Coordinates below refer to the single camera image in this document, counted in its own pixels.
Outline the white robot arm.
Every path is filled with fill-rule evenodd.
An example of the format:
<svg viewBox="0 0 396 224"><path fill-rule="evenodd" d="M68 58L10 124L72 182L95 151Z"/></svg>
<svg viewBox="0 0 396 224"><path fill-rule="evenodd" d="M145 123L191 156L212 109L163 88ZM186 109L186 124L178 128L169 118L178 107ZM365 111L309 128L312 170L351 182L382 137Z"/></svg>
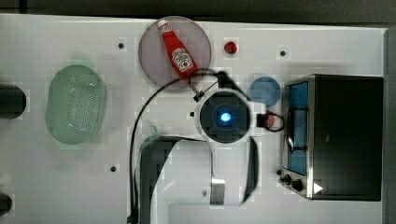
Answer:
<svg viewBox="0 0 396 224"><path fill-rule="evenodd" d="M244 204L259 181L255 129L265 113L266 105L220 88L197 102L192 116L197 137L148 136L135 170L137 224L167 224L174 204Z"/></svg>

